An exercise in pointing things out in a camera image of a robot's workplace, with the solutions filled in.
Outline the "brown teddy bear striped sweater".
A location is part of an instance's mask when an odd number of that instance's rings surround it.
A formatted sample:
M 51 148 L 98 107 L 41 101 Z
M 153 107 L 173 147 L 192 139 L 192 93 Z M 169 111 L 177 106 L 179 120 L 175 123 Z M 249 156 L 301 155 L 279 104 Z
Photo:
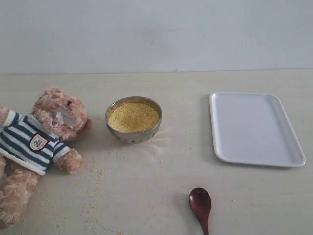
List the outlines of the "brown teddy bear striped sweater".
M 1 229 L 20 221 L 39 179 L 51 164 L 68 174 L 81 168 L 82 156 L 68 147 L 67 141 L 91 127 L 82 101 L 55 87 L 44 90 L 28 115 L 1 106 Z

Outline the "yellow millet grains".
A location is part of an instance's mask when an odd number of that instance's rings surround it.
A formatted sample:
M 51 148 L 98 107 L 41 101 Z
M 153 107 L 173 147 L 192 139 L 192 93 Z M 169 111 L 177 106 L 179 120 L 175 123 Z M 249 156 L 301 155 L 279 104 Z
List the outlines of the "yellow millet grains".
M 108 119 L 109 126 L 121 133 L 139 133 L 154 127 L 160 120 L 158 112 L 144 103 L 125 103 Z

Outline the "white plastic tray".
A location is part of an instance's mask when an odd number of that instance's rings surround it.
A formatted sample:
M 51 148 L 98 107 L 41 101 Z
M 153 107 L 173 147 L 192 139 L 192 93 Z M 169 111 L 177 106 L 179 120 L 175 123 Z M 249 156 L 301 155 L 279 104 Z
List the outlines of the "white plastic tray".
M 302 167 L 306 156 L 281 100 L 273 94 L 210 95 L 214 152 L 232 164 Z

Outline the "steel bowl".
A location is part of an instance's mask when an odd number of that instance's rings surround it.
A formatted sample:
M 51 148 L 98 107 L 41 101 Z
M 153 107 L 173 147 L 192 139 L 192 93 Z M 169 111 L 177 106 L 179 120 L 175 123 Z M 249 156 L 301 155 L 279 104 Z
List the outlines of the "steel bowl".
M 121 133 L 121 132 L 118 132 L 118 131 L 112 129 L 108 124 L 108 119 L 109 119 L 110 115 L 112 114 L 112 112 L 117 107 L 119 107 L 125 103 L 130 103 L 130 102 L 144 103 L 144 104 L 147 104 L 147 105 L 151 106 L 152 108 L 154 108 L 160 116 L 159 122 L 154 127 L 152 127 L 151 129 L 149 129 L 147 131 L 139 132 L 139 133 L 127 134 L 127 133 Z M 113 103 L 111 106 L 109 106 L 109 108 L 105 112 L 104 117 L 105 117 L 106 126 L 113 136 L 115 136 L 117 139 L 121 140 L 124 143 L 134 144 L 134 143 L 145 142 L 145 141 L 151 139 L 158 132 L 159 127 L 160 127 L 161 122 L 162 122 L 162 109 L 157 102 L 155 102 L 154 100 L 152 100 L 150 98 L 143 97 L 143 96 L 130 96 L 130 97 L 120 99 L 120 100 L 116 101 L 115 103 Z

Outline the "dark red wooden spoon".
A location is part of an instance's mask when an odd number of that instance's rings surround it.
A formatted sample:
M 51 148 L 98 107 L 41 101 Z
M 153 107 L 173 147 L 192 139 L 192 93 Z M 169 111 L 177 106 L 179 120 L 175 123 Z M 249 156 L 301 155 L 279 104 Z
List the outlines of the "dark red wooden spoon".
M 198 219 L 203 234 L 209 235 L 208 218 L 211 211 L 211 198 L 204 188 L 194 188 L 189 194 L 189 205 Z

